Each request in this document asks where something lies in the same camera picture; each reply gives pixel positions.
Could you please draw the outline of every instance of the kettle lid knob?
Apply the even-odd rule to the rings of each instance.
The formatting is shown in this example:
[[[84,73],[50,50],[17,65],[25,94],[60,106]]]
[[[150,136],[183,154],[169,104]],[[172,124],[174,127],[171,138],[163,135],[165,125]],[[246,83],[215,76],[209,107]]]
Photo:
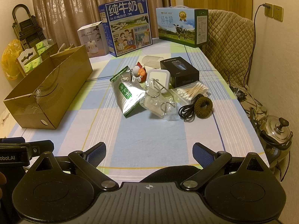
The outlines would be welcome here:
[[[289,122],[286,119],[282,118],[282,117],[279,118],[279,122],[280,122],[280,126],[279,126],[280,129],[282,127],[289,126]]]

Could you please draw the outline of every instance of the silver foil bag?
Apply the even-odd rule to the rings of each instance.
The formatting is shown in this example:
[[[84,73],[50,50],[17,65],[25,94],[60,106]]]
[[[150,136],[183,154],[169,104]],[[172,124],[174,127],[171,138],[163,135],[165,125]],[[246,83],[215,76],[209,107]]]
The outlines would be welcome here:
[[[131,69],[126,66],[110,79],[117,105],[127,116],[145,95],[145,90],[140,86]]]

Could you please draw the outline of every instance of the blue milk box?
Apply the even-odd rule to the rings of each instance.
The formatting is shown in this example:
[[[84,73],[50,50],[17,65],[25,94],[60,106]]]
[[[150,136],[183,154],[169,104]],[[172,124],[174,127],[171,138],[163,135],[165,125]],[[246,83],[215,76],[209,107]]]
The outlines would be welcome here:
[[[147,0],[121,0],[99,6],[110,54],[117,57],[152,44]]]
[[[208,13],[188,7],[156,8],[159,38],[191,47],[206,44]]]

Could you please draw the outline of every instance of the crosshair symbol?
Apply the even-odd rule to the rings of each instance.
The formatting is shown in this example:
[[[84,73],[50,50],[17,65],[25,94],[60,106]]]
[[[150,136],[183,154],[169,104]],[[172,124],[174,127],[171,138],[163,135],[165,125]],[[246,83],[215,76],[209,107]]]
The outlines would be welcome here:
[[[154,188],[154,186],[152,186],[152,185],[147,185],[147,186],[145,186],[147,189],[152,189],[152,188]]]

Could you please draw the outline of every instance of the quilted chair cover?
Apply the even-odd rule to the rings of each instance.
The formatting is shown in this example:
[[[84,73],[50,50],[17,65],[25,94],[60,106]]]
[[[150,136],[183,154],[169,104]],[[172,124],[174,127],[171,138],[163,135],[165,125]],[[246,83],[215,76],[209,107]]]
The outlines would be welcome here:
[[[253,47],[253,22],[233,12],[209,10],[208,26],[203,53],[226,81],[229,72],[230,82],[243,87]]]

